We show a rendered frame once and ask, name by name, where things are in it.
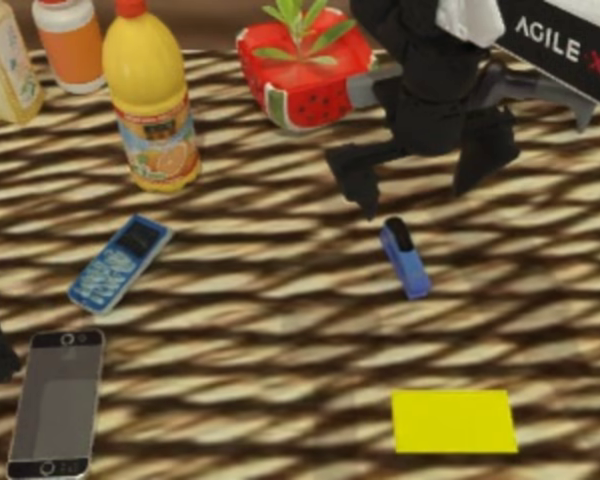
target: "phone screen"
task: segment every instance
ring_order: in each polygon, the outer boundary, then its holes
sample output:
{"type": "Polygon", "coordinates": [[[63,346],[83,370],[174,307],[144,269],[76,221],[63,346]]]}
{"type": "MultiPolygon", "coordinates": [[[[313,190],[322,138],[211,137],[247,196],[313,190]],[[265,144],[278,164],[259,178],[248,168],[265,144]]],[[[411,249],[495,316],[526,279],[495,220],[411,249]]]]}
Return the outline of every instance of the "phone screen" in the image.
{"type": "Polygon", "coordinates": [[[34,338],[11,462],[90,456],[103,346],[98,331],[34,338]]]}

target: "striped tablecloth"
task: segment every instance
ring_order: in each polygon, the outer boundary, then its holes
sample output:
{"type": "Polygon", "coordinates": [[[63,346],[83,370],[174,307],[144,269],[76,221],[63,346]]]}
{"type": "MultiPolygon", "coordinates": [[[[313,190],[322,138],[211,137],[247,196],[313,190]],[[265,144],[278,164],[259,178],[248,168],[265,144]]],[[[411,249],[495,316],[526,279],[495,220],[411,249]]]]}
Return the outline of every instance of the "striped tablecloth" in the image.
{"type": "MultiPolygon", "coordinates": [[[[129,179],[106,92],[53,86],[0,122],[0,319],[108,338],[93,479],[600,479],[600,112],[583,135],[524,102],[523,157],[462,200],[455,155],[380,169],[367,223],[322,149],[383,138],[379,110],[295,137],[250,98],[233,53],[187,54],[204,161],[180,194],[129,179]],[[176,236],[110,316],[66,290],[133,213],[176,236]],[[410,225],[432,277],[407,302],[378,240],[410,225]],[[513,457],[393,453],[395,389],[510,392],[513,457]]],[[[4,477],[22,376],[0,387],[4,477]]]]}

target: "blue eraser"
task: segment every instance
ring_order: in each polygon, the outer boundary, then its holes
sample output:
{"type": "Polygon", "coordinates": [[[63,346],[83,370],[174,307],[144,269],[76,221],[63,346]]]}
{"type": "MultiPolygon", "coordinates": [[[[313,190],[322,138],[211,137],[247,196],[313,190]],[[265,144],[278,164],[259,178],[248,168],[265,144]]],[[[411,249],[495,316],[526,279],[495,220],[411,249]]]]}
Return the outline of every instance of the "blue eraser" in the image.
{"type": "Polygon", "coordinates": [[[407,298],[426,297],[431,291],[431,280],[404,222],[397,217],[387,220],[380,232],[380,241],[407,298]]]}
{"type": "Polygon", "coordinates": [[[169,228],[132,216],[78,275],[69,298],[96,315],[109,313],[171,237],[169,228]]]}

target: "green plant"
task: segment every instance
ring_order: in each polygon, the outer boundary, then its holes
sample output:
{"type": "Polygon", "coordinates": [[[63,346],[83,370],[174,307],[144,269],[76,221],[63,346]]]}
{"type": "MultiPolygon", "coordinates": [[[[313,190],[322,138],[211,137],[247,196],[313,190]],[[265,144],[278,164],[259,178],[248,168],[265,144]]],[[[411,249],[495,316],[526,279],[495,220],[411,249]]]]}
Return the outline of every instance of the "green plant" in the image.
{"type": "Polygon", "coordinates": [[[322,65],[337,64],[335,58],[328,55],[318,55],[318,53],[351,30],[356,24],[355,20],[345,20],[333,25],[320,34],[308,48],[304,46],[303,42],[308,35],[313,33],[311,27],[327,6],[327,2],[328,0],[314,0],[313,5],[306,12],[304,10],[304,0],[276,0],[277,8],[270,5],[262,7],[265,13],[287,27],[289,36],[295,45],[295,52],[267,47],[256,49],[254,54],[261,58],[280,61],[313,62],[322,65]]]}

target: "watermelon print container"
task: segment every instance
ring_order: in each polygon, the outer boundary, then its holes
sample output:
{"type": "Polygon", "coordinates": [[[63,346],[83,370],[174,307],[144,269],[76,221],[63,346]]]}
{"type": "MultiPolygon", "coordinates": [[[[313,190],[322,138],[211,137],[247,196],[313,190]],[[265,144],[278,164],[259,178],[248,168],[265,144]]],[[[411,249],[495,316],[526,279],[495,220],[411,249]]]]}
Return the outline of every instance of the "watermelon print container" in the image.
{"type": "MultiPolygon", "coordinates": [[[[321,34],[347,21],[340,10],[324,8],[301,41],[309,49],[321,34]]],[[[347,95],[347,78],[376,67],[376,57],[364,35],[354,26],[331,45],[320,50],[319,59],[293,61],[262,58],[258,49],[275,47],[294,52],[289,28],[271,22],[245,28],[237,37],[237,50],[249,88],[265,114],[279,127],[295,132],[337,122],[353,110],[347,95]]]]}

